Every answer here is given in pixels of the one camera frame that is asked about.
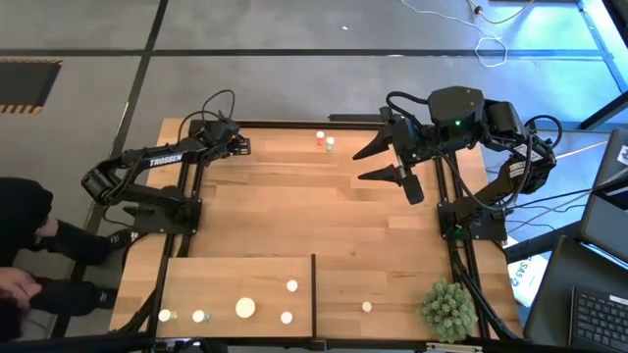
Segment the concrete floor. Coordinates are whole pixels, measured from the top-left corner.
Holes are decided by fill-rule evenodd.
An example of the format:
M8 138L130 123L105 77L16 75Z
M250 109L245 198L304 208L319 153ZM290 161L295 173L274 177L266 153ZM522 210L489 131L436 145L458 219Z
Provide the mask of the concrete floor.
M474 21L462 0L410 2ZM478 3L493 18L520 6ZM628 77L627 51L603 5L600 0L586 4ZM143 48L157 6L149 0L5 0L0 3L0 48ZM475 21L503 35L510 49L596 49L572 4L537 4L503 25ZM472 27L415 14L394 0L181 0L170 3L156 47L473 49L479 36ZM487 48L497 46L487 43ZM137 58L66 58L40 115L0 116L0 143L9 146L0 151L2 175L39 180L55 193L54 214L82 225L90 200L79 180L108 155L138 63ZM197 110L208 95L223 88L237 94L236 119L325 120L332 113L374 113L391 90L427 96L448 85L478 87L487 98L511 101L523 120L552 114L582 121L619 94L605 63L595 58L511 59L495 69L482 68L475 58L154 58L125 148L153 145L163 118ZM428 122L427 111L420 109L417 116ZM613 121L627 122L628 117ZM567 133L556 153L605 139L604 133ZM591 186L602 152L598 147L560 160L548 185L519 202ZM486 150L484 156L488 169L507 158ZM63 168L60 158L66 162ZM561 227L577 221L582 211L552 214L537 223ZM527 220L538 212L518 210L511 218ZM104 225L101 233L111 230ZM523 240L548 230L523 227L512 236ZM119 260L89 269L86 279L117 285ZM51 277L64 277L70 270L67 260L45 254L21 254L17 266ZM74 319L68 335L103 333L109 316L96 311ZM42 313L31 318L51 323ZM44 336L41 328L27 326L26 339Z

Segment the wooden tabletop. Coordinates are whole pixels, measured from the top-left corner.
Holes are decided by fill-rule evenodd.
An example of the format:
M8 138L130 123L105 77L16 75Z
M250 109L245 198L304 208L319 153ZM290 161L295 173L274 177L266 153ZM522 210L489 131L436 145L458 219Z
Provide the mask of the wooden tabletop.
M160 337L311 337L311 260L307 258L181 258L168 265L162 308L177 318L157 327ZM290 280L297 283L288 291ZM240 298L255 302L250 318L236 314ZM196 323L201 310L209 320ZM292 321L283 324L282 313Z
M175 142L180 122L164 120L157 144ZM375 131L328 130L328 136L336 140L333 152L315 143L315 132L244 128L241 133L251 139L252 154L217 161L205 171L203 215L189 257L307 258L316 254L319 337L435 339L416 314L418 303L435 281L451 280L436 211L440 195L434 163L413 169L425 200L411 206L395 184L357 179L362 173L396 164L392 151L351 160ZM459 151L458 164L472 191L487 184L479 147ZM147 184L176 184L179 170L178 165L151 170ZM445 174L451 184L446 168ZM124 325L154 288L164 239L163 234L147 236L129 252L111 328ZM483 292L508 327L521 335L503 253L491 242L474 241L474 247ZM211 276L202 267L197 270ZM173 293L168 285L165 290ZM196 301L203 300L202 292ZM361 309L365 301L373 305L370 313ZM162 332L170 334L160 324Z

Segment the white cable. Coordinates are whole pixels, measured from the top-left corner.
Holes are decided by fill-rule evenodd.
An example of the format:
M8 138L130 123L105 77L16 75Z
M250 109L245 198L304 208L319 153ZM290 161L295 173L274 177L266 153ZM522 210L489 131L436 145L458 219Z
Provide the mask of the white cable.
M417 10L414 6L412 6L412 5L408 4L407 2L405 2L405 0L399 0L399 1L403 5L409 7L410 9L412 9L412 11L414 11L417 14L420 14L420 15L436 15L436 16L442 17L442 18L447 19L447 20L453 20L453 21L459 22L459 23L461 23L463 25L470 25L470 26L475 27L478 30L480 30L480 32L482 34L484 34L484 36L481 37L478 40L478 44L475 46L475 55L478 56L478 60L480 61L480 64L482 66L484 66L485 68L496 68L496 67L498 67L500 65L505 64L506 61L508 60L508 47L501 41L501 37L497 36L497 34L495 34L494 32L492 32L492 31L490 31L488 29L482 28L482 27L480 27L478 25L468 23L468 22L463 21L463 20L461 20L459 18L446 16L446 15L443 15L443 14L435 12L435 11ZM480 53L478 53L478 50L480 49L480 45L482 45L482 42L485 41L485 40L494 40L494 41L496 41L497 43L499 43L503 47L503 50L504 50L504 52L503 52L503 60L500 63L490 64L489 65L489 64L484 62L484 59L482 58Z
M473 12L475 13L475 9L477 9L479 6L478 4L476 4L473 0L467 0L467 2L469 3L469 5L471 5L473 7ZM534 0L530 0L527 4L525 4L519 11L517 11L516 13L514 13L514 15L506 18L505 20L501 20L501 21L491 21L489 20L489 18L486 17L486 15L484 15L484 11L480 10L478 12L478 14L480 16L482 16L484 18L484 20L486 20L486 22L488 22L489 24L493 24L493 25L499 25L499 24L503 24L506 23L514 18L516 18L517 16L521 15L521 13L527 9L530 5L532 5L534 3Z
M559 160L559 159L564 158L564 157L573 156L573 155L578 154L580 152L586 151L588 149L592 149L594 147L602 146L603 144L607 144L607 143L608 143L608 141L602 141L602 142L594 143L591 146L583 147L583 148L577 149L575 151L566 152L566 153L563 153L561 155L558 155L558 156L556 156L556 159Z
M608 178L608 179L607 179L607 180L605 180L604 182L601 182L601 183L600 183L600 185L606 184L607 182L611 182L611 181L613 181L613 180L617 179L618 177L623 176L623 175L624 175L624 173L626 173L626 172L628 172L628 167L624 168L623 170L621 170L619 173L615 174L614 176L611 176L610 178ZM569 205L570 203L572 203L572 202L574 202L574 201L576 201L576 200L579 200L579 199L581 199L581 198L583 198L583 197L585 197L585 196L589 196L589 194L591 194L591 191L593 191L593 190L589 190L589 191L587 191L587 192L583 193L582 195L580 195L580 196L578 196L578 197L576 197L576 198L574 198L574 199L571 199L571 200L569 200L569 201L567 201L567 202L565 202L565 203L563 203L563 204L560 204L560 205L558 205L558 206L556 206L556 207L554 207L554 208L552 208L552 209L549 209L549 210L546 210L546 211L544 211L544 212L540 213L539 215L537 215L537 216L535 216L535 217L531 218L530 220L528 220L528 221L524 222L523 224L521 224L521 225L519 225L519 226L517 226L517 227L515 227L515 228L511 229L511 230L508 232L508 234L510 234L510 233L512 233L512 232L514 232L514 231L516 231L516 230L518 230L518 229L519 229L519 228L521 228L521 227L526 226L526 225L527 225L527 224L529 224L530 222L534 221L535 219L537 219L537 218L539 218L539 217L542 217L542 216L544 216L544 215L548 214L549 212L553 212L553 211L555 211L555 210L557 210L557 209L559 209L559 208L561 208L561 207L563 207L563 206L567 206L567 205Z

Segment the person's hand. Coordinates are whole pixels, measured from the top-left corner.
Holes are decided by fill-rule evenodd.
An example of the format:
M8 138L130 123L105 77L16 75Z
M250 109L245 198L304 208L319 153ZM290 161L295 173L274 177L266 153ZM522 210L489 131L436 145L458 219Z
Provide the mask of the person's hand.
M59 221L57 219L48 218L46 223L35 231L35 235L41 237L52 237L57 235L59 230Z
M0 289L9 292L20 308L27 310L30 298L41 291L41 285L20 269L0 268Z

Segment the computer monitor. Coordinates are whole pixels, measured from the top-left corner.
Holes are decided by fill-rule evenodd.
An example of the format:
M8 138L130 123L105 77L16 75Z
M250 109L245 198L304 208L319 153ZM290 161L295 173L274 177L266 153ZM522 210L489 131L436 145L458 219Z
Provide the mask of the computer monitor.
M610 135L594 182L594 192L582 218L582 238L618 259L628 262L628 175L608 182L628 168L628 129Z

